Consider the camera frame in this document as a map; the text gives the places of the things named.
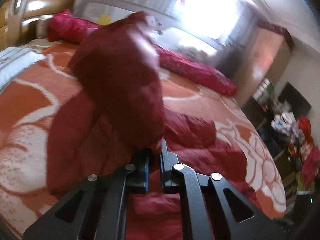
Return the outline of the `crimson rolled duvet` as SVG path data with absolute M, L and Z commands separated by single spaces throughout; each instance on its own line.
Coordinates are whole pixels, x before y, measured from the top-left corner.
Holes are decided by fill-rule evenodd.
M 91 32 L 102 27 L 100 24 L 73 16 L 69 10 L 64 10 L 48 21 L 48 40 L 50 42 L 63 40 L 73 44 L 80 44 Z M 196 84 L 214 90 L 221 95 L 236 95 L 236 85 L 214 67 L 191 60 L 158 45 L 155 48 L 159 54 L 161 67 Z

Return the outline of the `pile of colourful clothes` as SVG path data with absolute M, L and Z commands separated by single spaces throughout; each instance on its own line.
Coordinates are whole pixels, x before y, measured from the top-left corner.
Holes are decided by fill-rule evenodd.
M 280 136 L 294 163 L 298 191 L 316 191 L 319 178 L 319 147 L 311 133 L 309 118 L 295 118 L 292 112 L 274 116 L 271 127 Z

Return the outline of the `dark red quilted jacket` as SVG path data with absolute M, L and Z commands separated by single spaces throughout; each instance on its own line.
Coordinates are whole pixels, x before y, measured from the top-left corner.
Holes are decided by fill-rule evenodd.
M 69 62 L 82 90 L 57 112 L 47 144 L 47 184 L 68 193 L 151 150 L 149 187 L 129 194 L 124 239 L 183 239 L 180 196 L 161 187 L 162 140 L 195 172 L 221 174 L 260 209 L 245 181 L 247 159 L 216 135 L 214 122 L 163 104 L 159 54 L 143 12 L 91 32 Z

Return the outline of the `grey striped pillow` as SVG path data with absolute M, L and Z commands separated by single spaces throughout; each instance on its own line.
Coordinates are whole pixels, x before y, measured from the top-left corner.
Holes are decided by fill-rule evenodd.
M 1 93 L 18 74 L 45 58 L 45 55 L 36 53 L 29 48 L 8 47 L 1 51 Z

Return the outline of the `tan wooden headboard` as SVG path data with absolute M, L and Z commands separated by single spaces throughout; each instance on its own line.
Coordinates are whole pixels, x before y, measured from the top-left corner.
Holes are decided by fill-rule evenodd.
M 36 38 L 37 21 L 65 9 L 75 0 L 5 0 L 1 6 L 1 50 Z

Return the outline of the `orange white floral blanket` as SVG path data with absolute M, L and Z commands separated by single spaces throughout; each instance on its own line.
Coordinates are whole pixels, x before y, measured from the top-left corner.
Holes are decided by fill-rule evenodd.
M 1 92 L 1 218 L 18 238 L 55 203 L 46 189 L 45 144 L 57 110 L 79 91 L 67 69 L 75 50 L 68 43 L 43 48 L 44 60 L 18 74 Z M 263 212 L 270 218 L 282 217 L 287 205 L 281 176 L 234 98 L 165 69 L 161 81 L 167 107 L 212 120 L 217 137 L 244 152 L 246 181 Z

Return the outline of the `grey bed guard rail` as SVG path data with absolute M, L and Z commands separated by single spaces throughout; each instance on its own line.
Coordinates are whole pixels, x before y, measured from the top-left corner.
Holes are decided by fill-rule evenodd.
M 169 50 L 177 50 L 184 46 L 194 47 L 209 55 L 222 48 L 217 40 L 197 34 L 170 15 L 124 0 L 82 0 L 73 12 L 76 17 L 91 20 L 96 20 L 100 15 L 111 16 L 112 22 L 135 12 L 146 12 L 151 17 L 156 42 L 161 47 Z

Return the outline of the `brown wooden wardrobe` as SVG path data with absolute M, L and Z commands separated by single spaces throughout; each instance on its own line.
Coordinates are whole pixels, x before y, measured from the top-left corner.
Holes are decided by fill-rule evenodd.
M 291 59 L 293 39 L 284 27 L 260 21 L 253 28 L 244 57 L 232 81 L 238 91 L 235 100 L 243 107 L 268 79 L 276 85 Z

